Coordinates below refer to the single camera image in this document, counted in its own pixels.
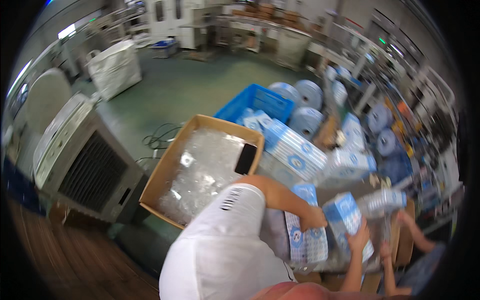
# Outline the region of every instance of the metal grille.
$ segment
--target metal grille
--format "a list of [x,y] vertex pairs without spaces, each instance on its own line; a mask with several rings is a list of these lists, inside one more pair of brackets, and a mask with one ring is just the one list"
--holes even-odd
[[59,192],[100,213],[126,168],[102,136],[94,132],[65,175]]

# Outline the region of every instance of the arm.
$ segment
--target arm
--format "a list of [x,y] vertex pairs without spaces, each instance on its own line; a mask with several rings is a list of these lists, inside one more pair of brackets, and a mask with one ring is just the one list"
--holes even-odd
[[423,235],[423,232],[420,230],[412,217],[410,217],[405,211],[401,210],[397,214],[397,220],[408,227],[412,235],[413,242],[420,251],[423,253],[432,252],[436,245],[435,242],[427,239]]
[[361,263],[362,251],[370,238],[370,230],[367,227],[367,220],[363,217],[359,230],[354,236],[347,233],[348,245],[350,247],[351,259],[347,275],[343,281],[341,292],[360,292],[361,288]]
[[384,284],[387,296],[410,295],[412,288],[397,288],[392,266],[392,250],[387,241],[382,243],[380,255],[384,260]]
[[235,183],[247,183],[255,186],[265,195],[267,208],[279,209],[300,217],[300,229],[327,226],[323,211],[319,207],[310,206],[278,181],[260,175],[242,177]]

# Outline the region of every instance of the hand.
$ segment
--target hand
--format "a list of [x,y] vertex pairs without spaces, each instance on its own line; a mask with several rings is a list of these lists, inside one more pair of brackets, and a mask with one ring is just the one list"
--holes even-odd
[[380,256],[383,259],[392,258],[392,248],[390,248],[390,245],[385,240],[382,242],[382,245],[380,246]]
[[357,233],[355,235],[345,233],[345,237],[347,238],[351,253],[362,253],[363,248],[365,248],[365,245],[370,238],[370,229],[367,226],[367,219],[363,216]]
[[409,214],[405,210],[399,210],[397,215],[396,215],[396,220],[402,224],[402,225],[411,225],[412,223],[415,223],[415,220],[410,217]]
[[326,227],[324,211],[317,206],[310,206],[307,217],[300,218],[300,230],[305,232],[309,228]]

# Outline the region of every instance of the white bulk bag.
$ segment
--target white bulk bag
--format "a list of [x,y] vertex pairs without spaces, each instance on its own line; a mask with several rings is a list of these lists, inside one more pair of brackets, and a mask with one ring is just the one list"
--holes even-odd
[[87,63],[88,72],[104,100],[110,100],[142,80],[132,40],[121,41]]

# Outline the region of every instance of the black phone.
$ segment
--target black phone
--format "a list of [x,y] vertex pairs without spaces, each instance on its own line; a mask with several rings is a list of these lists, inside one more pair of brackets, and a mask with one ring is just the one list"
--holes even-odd
[[242,175],[248,174],[248,171],[252,166],[253,159],[255,158],[255,153],[257,153],[256,146],[245,144],[237,162],[237,166],[235,167],[235,172]]

